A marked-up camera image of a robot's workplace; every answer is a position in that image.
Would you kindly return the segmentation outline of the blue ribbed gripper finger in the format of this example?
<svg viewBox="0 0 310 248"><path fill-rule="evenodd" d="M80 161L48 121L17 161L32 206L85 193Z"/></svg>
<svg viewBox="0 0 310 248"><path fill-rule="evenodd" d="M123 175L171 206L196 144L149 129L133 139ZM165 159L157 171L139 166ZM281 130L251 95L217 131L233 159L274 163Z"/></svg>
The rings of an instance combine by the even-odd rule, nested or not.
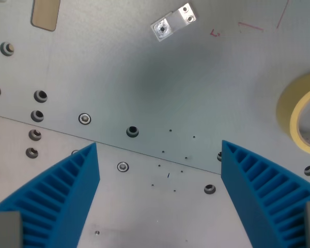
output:
<svg viewBox="0 0 310 248"><path fill-rule="evenodd" d="M21 214L23 247L77 247L99 182L92 143L10 194L0 212Z"/></svg>
<svg viewBox="0 0 310 248"><path fill-rule="evenodd" d="M222 141L221 178L252 247L307 246L309 182L228 141Z"/></svg>

